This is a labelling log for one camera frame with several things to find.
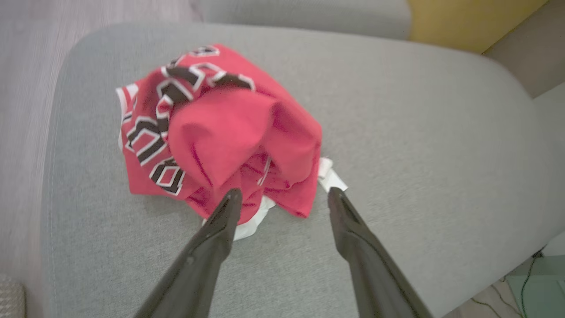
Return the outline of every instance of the red jersey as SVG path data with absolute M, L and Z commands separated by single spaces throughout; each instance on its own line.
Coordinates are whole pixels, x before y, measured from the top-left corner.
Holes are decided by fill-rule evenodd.
M 238 224 L 263 195 L 295 216 L 310 214 L 320 124 L 233 50 L 201 47 L 117 92 L 131 193 L 185 200 L 208 218 L 239 188 Z

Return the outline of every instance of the cable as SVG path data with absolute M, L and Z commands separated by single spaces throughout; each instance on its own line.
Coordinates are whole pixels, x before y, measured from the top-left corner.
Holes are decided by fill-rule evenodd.
M 495 314 L 498 318 L 502 318 L 502 317 L 498 314 L 498 312 L 496 312 L 496 310 L 494 310 L 494 308 L 493 308 L 491 305 L 489 305 L 489 304 L 487 304 L 487 303 L 481 303 L 481 302 L 477 301 L 475 298 L 471 298 L 471 300 L 472 300 L 473 302 L 479 304 L 479 305 L 488 306 L 488 307 L 490 308 L 490 310 L 492 310 L 492 311 L 494 312 L 494 314 Z
M 524 288 L 526 287 L 526 283 L 528 282 L 529 277 L 532 274 L 533 263 L 535 263 L 538 258 L 539 257 L 534 257 L 532 263 L 530 264 L 530 269 L 528 270 L 528 275 L 526 276 L 526 280 L 524 281 L 524 284 L 522 285 L 522 291 L 520 292 L 520 300 L 522 302 L 522 312 L 524 313 L 524 318 L 528 318 L 528 315 L 526 314 L 526 307 L 524 306 Z
M 508 307 L 512 308 L 512 310 L 513 310 L 518 316 L 520 316 L 520 317 L 522 317 L 522 318 L 524 317 L 524 316 L 522 316 L 522 314 L 521 314 L 516 308 L 514 308 L 514 306 L 512 306 L 511 304 L 505 302 L 505 300 L 502 298 L 502 294 L 500 293 L 500 291 L 498 291 L 498 289 L 497 289 L 494 285 L 491 285 L 490 287 L 494 288 L 494 291 L 496 291 L 496 293 L 498 294 L 498 297 L 500 298 L 500 300 L 501 300 L 504 304 L 506 304 Z

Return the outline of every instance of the light gray fabric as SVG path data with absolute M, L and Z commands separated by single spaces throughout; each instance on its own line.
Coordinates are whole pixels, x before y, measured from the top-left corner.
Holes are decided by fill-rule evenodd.
M 549 139 L 555 143 L 555 148 L 563 156 L 562 162 L 565 162 L 565 83 L 536 97 L 534 104 Z
M 183 202 L 129 193 L 114 88 L 216 42 L 320 122 L 348 197 L 436 316 L 564 229 L 564 174 L 532 101 L 479 55 L 279 28 L 117 25 L 81 40 L 56 86 L 42 228 L 51 317 L 131 316 L 199 228 Z M 356 315 L 321 188 L 309 219 L 276 209 L 234 243 L 210 313 Z
M 406 0 L 201 0 L 206 22 L 272 25 L 397 38 L 410 34 Z

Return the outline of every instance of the black and white number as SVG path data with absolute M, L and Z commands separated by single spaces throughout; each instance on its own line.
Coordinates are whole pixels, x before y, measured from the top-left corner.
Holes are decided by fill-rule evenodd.
M 170 181 L 164 182 L 163 178 L 169 171 L 172 172 Z M 184 171 L 180 169 L 173 158 L 163 160 L 160 164 L 153 168 L 150 176 L 151 180 L 163 190 L 178 195 L 182 187 L 182 179 L 184 178 Z
M 157 122 L 150 117 L 139 116 L 136 119 L 135 127 L 127 134 L 128 142 L 125 145 L 126 148 L 134 152 L 133 146 L 145 135 L 150 136 L 151 140 L 136 152 L 141 166 L 148 163 L 166 147 L 165 142 L 161 138 Z
M 212 71 L 214 75 L 208 79 L 208 85 L 210 87 L 215 87 L 216 85 L 228 85 L 232 84 L 238 87 L 247 88 L 251 91 L 255 91 L 255 83 L 251 78 L 248 78 L 245 75 L 239 74 L 231 74 L 224 71 L 217 65 L 212 63 L 197 63 L 193 64 L 190 67 L 170 67 L 162 69 L 162 73 L 165 77 L 168 78 L 182 78 L 186 80 L 190 86 L 192 87 L 192 91 L 195 92 L 200 88 L 200 85 L 206 78 L 205 70 Z
M 220 50 L 211 45 L 206 45 L 201 46 L 196 50 L 190 51 L 188 54 L 194 57 L 209 57 L 220 55 Z
M 191 101 L 194 97 L 178 80 L 167 78 L 157 85 L 159 100 L 167 95 L 173 102 Z

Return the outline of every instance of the wooden floor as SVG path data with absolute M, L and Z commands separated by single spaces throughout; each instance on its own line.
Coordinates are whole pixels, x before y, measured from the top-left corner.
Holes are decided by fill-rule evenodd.
M 41 178 L 51 101 L 64 56 L 82 36 L 102 26 L 198 20 L 193 7 L 187 0 L 0 0 L 0 272 L 25 285 L 28 317 L 43 316 Z M 498 284 L 513 303 L 507 285 Z M 502 317 L 517 316 L 492 288 L 477 300 L 491 303 Z M 467 302 L 448 317 L 495 317 L 483 307 Z

